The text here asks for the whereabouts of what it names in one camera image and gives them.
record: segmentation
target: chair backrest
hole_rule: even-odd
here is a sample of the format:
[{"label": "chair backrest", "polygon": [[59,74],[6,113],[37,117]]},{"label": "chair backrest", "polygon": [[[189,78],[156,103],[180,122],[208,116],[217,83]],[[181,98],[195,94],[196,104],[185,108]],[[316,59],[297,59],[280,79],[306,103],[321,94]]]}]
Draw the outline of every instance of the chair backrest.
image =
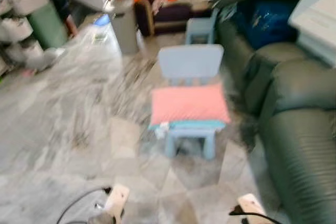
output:
[{"label": "chair backrest", "polygon": [[211,14],[211,25],[214,27],[216,24],[216,19],[219,13],[219,9],[218,8],[214,8]]},{"label": "chair backrest", "polygon": [[218,74],[224,49],[221,45],[198,44],[162,48],[159,63],[164,78],[177,85],[191,85],[194,79],[208,83]]}]

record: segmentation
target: pink cushion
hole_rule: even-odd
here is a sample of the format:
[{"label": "pink cushion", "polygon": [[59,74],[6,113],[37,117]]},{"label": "pink cushion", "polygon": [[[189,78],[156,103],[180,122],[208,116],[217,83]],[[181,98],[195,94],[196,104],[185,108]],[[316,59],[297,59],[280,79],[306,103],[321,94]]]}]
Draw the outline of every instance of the pink cushion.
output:
[{"label": "pink cushion", "polygon": [[183,120],[218,120],[229,123],[222,85],[153,90],[151,125]]}]

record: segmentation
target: small blue stool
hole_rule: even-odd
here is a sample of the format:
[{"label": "small blue stool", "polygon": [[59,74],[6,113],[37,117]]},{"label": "small blue stool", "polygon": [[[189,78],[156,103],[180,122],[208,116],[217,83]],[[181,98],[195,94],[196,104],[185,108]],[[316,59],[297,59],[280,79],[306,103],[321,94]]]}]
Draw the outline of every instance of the small blue stool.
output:
[{"label": "small blue stool", "polygon": [[[163,77],[177,86],[180,81],[192,86],[194,80],[206,85],[218,74],[224,49],[221,45],[182,45],[160,50],[158,58]],[[204,138],[203,156],[210,160],[215,157],[215,133],[225,127],[214,125],[211,121],[184,121],[169,125],[165,139],[165,154],[176,156],[176,140],[180,137]]]},{"label": "small blue stool", "polygon": [[195,37],[204,37],[208,44],[215,42],[215,23],[218,8],[214,8],[210,18],[191,18],[188,20],[185,43],[190,45]]}]

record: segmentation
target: blue bag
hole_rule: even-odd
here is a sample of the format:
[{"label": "blue bag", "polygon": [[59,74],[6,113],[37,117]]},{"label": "blue bag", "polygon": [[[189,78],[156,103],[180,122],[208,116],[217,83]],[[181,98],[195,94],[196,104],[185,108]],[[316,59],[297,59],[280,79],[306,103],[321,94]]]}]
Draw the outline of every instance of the blue bag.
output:
[{"label": "blue bag", "polygon": [[238,6],[233,20],[254,49],[275,42],[295,41],[297,31],[288,25],[295,5],[295,1],[288,0],[253,0]]}]

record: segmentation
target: marble floor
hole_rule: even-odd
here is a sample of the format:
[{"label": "marble floor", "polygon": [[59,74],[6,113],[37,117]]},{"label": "marble floor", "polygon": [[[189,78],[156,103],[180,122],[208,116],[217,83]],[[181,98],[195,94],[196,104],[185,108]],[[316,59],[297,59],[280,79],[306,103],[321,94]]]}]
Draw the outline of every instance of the marble floor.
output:
[{"label": "marble floor", "polygon": [[[107,41],[95,42],[95,33]],[[158,50],[183,43],[183,34],[143,40],[121,56],[114,34],[87,27],[50,69],[8,75],[0,84],[0,224],[56,223],[77,196],[97,186],[131,189],[124,224],[240,223],[228,213],[237,197],[254,193],[268,215],[289,223],[269,178],[263,149],[240,139],[244,116],[229,101],[233,122],[217,135],[216,158],[184,141],[176,158],[147,130],[150,93],[166,85]],[[226,95],[235,94],[226,71]],[[73,207],[64,222],[97,215],[102,193]]]}]

